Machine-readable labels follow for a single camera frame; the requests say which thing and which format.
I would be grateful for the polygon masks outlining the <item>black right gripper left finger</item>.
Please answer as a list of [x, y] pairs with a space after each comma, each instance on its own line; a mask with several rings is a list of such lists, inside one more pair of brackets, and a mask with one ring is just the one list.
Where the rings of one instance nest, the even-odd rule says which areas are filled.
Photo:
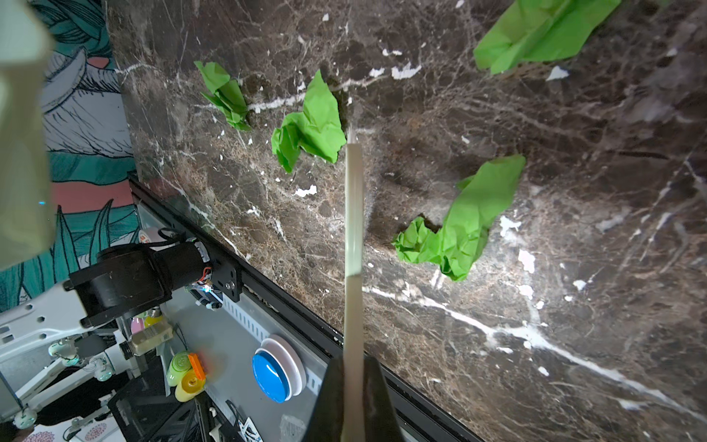
[[344, 427], [344, 361], [331, 359], [302, 442], [340, 442]]

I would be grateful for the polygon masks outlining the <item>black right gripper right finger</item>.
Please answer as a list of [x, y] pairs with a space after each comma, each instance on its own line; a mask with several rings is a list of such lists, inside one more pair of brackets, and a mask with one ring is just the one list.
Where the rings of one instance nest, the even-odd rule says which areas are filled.
[[364, 360], [364, 416], [367, 442], [403, 442], [396, 410], [379, 361], [370, 355]]

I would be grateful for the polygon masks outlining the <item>light green hand brush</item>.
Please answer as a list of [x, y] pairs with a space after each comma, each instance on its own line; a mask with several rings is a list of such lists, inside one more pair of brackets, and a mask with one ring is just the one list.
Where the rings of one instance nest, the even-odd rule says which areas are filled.
[[345, 158], [344, 423], [341, 440], [365, 439], [363, 252], [365, 175], [363, 149], [350, 134]]

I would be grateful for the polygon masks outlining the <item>light green plastic dustpan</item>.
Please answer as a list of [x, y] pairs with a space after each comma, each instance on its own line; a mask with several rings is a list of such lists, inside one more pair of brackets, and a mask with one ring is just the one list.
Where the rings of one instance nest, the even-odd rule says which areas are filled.
[[1, 269], [54, 241], [41, 94], [50, 36], [25, 1], [1, 3]]

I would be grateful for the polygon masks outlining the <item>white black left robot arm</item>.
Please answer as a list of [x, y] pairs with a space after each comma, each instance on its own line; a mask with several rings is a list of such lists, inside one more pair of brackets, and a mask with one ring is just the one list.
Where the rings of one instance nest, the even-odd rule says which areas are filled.
[[1, 360], [156, 307], [201, 280], [210, 262], [200, 241], [108, 248], [94, 265], [1, 314]]

